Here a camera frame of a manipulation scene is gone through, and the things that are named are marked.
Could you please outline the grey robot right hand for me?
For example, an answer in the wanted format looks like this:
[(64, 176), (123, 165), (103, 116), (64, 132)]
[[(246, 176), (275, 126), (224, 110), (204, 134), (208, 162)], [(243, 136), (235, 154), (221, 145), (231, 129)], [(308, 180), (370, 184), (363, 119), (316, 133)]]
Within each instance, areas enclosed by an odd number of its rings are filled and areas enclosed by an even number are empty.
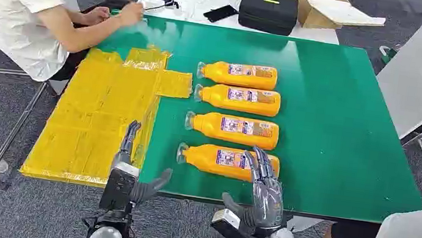
[(224, 206), (234, 212), (249, 228), (255, 229), (258, 237), (270, 236), (282, 227), (283, 188), (275, 176), (274, 168), (267, 153), (253, 146), (255, 154), (244, 151), (245, 160), (251, 170), (253, 206), (243, 207), (232, 196), (224, 192)]

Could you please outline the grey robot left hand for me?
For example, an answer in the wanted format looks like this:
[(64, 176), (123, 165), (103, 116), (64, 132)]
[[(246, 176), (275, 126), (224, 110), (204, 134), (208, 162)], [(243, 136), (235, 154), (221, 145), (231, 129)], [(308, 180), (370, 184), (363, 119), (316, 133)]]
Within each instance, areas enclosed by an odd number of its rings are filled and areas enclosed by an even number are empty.
[(131, 165), (131, 153), (136, 133), (140, 127), (141, 123), (137, 120), (130, 123), (111, 163), (106, 187), (120, 192), (120, 197), (113, 198), (116, 202), (144, 203), (156, 195), (172, 177), (173, 170), (166, 168), (159, 177), (150, 182), (138, 181), (139, 169)]

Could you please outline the person's right hand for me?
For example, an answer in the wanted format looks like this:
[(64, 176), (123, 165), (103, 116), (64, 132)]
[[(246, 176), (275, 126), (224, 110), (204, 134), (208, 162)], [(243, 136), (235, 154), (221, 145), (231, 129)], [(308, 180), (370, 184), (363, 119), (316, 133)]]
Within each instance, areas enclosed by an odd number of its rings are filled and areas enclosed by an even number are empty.
[(122, 8), (118, 20), (122, 26), (132, 26), (142, 20), (143, 16), (144, 6), (142, 3), (131, 1)]

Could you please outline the person's left hand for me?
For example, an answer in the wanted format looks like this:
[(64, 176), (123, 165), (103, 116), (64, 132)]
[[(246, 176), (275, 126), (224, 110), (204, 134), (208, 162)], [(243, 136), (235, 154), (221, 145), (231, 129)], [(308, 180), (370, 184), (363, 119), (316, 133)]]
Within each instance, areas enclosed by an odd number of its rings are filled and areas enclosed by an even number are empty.
[(86, 12), (83, 17), (83, 25), (94, 26), (106, 19), (110, 18), (110, 9), (108, 7), (95, 7), (91, 11)]

